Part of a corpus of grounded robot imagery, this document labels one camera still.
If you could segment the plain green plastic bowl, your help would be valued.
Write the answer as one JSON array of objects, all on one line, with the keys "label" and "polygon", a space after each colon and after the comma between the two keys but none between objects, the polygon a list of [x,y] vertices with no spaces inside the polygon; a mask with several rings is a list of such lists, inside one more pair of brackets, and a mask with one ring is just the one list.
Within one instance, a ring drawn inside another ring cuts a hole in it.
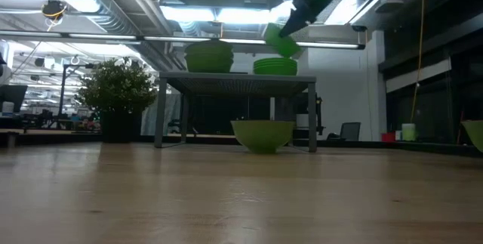
[{"label": "plain green plastic bowl", "polygon": [[269,61],[256,61],[254,62],[254,68],[260,68],[263,66],[283,66],[283,67],[297,67],[296,61],[286,60],[269,60]]},{"label": "plain green plastic bowl", "polygon": [[284,57],[273,57],[273,58],[263,58],[263,59],[259,59],[259,60],[256,60],[254,61],[254,64],[258,64],[258,63],[295,63],[297,64],[297,62],[295,60],[292,60],[290,58],[284,58]]},{"label": "plain green plastic bowl", "polygon": [[265,43],[271,46],[282,57],[290,58],[299,53],[300,46],[290,37],[281,37],[281,28],[274,23],[268,23],[263,34]]},{"label": "plain green plastic bowl", "polygon": [[253,73],[257,75],[295,76],[297,74],[297,67],[288,65],[262,65],[255,67]]}]

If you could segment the floral bowl green outside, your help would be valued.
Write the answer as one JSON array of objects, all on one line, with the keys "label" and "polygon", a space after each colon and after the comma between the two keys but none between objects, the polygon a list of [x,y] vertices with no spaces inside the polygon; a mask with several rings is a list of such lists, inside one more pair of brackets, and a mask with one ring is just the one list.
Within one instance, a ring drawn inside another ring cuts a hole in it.
[{"label": "floral bowl green outside", "polygon": [[187,58],[186,65],[190,73],[229,73],[232,59]]},{"label": "floral bowl green outside", "polygon": [[295,123],[275,120],[231,121],[236,140],[252,153],[273,154],[292,140]]},{"label": "floral bowl green outside", "polygon": [[483,120],[468,120],[462,122],[463,127],[476,149],[483,153]]},{"label": "floral bowl green outside", "polygon": [[232,53],[232,45],[228,42],[212,39],[203,42],[196,42],[185,48],[187,54],[228,52]]},{"label": "floral bowl green outside", "polygon": [[192,58],[199,58],[199,59],[206,59],[206,60],[215,60],[215,59],[233,59],[233,53],[228,51],[215,51],[215,50],[208,50],[208,51],[195,51],[195,52],[186,52],[185,57],[192,57]]}]

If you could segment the ceiling light panel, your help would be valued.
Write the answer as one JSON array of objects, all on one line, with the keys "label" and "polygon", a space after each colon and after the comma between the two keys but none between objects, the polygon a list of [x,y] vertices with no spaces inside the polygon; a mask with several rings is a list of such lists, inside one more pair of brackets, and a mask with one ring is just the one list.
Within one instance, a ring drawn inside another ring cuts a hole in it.
[{"label": "ceiling light panel", "polygon": [[266,24],[284,23],[294,9],[294,6],[291,1],[288,1],[271,10],[250,8],[189,8],[186,6],[161,6],[160,8],[166,19],[179,22],[216,21],[228,24]]}]

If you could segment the grey perforated metal shelf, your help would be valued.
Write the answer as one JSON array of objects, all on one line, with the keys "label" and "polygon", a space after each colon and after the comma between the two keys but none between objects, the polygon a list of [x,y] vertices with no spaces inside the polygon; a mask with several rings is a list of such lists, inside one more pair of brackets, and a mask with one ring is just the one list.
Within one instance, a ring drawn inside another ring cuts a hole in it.
[{"label": "grey perforated metal shelf", "polygon": [[317,151],[316,97],[314,76],[274,76],[236,73],[160,72],[154,147],[163,147],[166,89],[170,85],[181,93],[181,140],[186,143],[189,101],[196,95],[240,95],[256,97],[293,97],[308,92],[309,152]]}]

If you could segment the grey office chair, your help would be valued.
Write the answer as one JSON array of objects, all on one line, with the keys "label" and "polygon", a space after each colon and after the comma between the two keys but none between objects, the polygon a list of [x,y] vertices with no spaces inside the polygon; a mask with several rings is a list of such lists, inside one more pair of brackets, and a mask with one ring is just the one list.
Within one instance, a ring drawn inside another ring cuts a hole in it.
[{"label": "grey office chair", "polygon": [[328,141],[359,141],[360,122],[344,122],[341,125],[340,133],[330,133]]}]

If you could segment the long white light bar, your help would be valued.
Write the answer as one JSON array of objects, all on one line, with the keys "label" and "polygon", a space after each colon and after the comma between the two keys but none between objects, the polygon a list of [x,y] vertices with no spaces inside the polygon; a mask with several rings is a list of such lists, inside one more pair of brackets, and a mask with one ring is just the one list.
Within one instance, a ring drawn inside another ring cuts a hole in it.
[{"label": "long white light bar", "polygon": [[[130,36],[93,33],[72,33],[72,32],[43,32],[43,31],[20,31],[0,29],[0,39],[30,39],[47,42],[86,42],[98,41],[105,43],[130,44],[138,42],[186,42],[195,43],[211,40],[202,37],[177,37],[177,36]],[[346,50],[363,50],[363,44],[348,44],[336,42],[298,42],[301,48],[329,48]]]}]

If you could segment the small green potted plant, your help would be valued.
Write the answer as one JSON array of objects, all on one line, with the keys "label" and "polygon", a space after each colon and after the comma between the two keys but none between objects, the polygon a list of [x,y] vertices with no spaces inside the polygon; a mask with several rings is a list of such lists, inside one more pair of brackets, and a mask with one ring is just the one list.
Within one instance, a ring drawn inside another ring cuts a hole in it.
[{"label": "small green potted plant", "polygon": [[126,144],[140,135],[142,113],[157,96],[142,66],[111,58],[94,65],[80,83],[75,99],[100,117],[104,143]]}]

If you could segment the black pole stand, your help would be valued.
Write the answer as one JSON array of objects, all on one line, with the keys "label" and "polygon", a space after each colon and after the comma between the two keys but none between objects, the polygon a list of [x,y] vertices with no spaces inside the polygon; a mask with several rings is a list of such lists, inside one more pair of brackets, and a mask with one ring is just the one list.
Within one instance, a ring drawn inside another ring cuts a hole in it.
[{"label": "black pole stand", "polygon": [[94,64],[93,63],[85,63],[85,64],[64,64],[63,65],[63,72],[62,72],[62,82],[61,82],[61,88],[60,88],[60,101],[59,101],[59,110],[57,113],[57,116],[60,117],[63,113],[63,105],[64,105],[64,94],[65,94],[65,89],[66,89],[66,80],[68,77],[70,77],[70,74],[67,74],[67,70],[72,67],[73,72],[75,72],[77,69],[84,67],[85,69],[93,69]]}]

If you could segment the dark computer monitor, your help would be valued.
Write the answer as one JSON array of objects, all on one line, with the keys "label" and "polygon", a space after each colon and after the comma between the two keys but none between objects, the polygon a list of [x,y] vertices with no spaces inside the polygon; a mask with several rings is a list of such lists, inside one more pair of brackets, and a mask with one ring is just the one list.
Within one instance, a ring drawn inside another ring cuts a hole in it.
[{"label": "dark computer monitor", "polygon": [[27,85],[0,86],[0,112],[18,113],[23,103]]}]

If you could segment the silver ventilation duct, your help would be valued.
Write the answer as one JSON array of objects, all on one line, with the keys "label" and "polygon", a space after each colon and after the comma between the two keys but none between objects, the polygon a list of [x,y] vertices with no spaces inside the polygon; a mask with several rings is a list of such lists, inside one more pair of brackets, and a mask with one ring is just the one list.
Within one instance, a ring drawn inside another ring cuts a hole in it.
[{"label": "silver ventilation duct", "polygon": [[[139,35],[141,30],[122,11],[114,0],[68,0],[76,10],[88,13],[88,19],[105,32],[114,35]],[[140,54],[152,68],[158,71],[185,70],[176,58],[167,55],[163,48],[147,42],[128,47]]]}]

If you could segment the black aluminium rig frame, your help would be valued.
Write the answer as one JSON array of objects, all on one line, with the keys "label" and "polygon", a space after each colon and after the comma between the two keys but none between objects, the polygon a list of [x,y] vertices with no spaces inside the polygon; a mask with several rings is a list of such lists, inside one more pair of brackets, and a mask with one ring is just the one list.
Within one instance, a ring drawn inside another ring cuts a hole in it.
[{"label": "black aluminium rig frame", "polygon": [[[44,144],[69,144],[101,142],[100,134],[19,134],[8,131],[0,132],[0,148],[8,146],[10,137],[15,137],[15,146],[44,145]],[[164,137],[163,143],[180,144],[178,137]],[[153,143],[153,136],[139,136],[134,139],[135,143]],[[188,144],[213,144],[213,145],[241,145],[235,138],[230,137],[188,137]],[[308,147],[308,142],[295,140],[296,147]],[[474,146],[453,144],[428,144],[413,142],[371,142],[371,141],[318,141],[317,147],[356,148],[356,149],[392,149],[408,150],[424,153],[437,153],[449,156],[463,156],[483,159],[481,153]]]}]

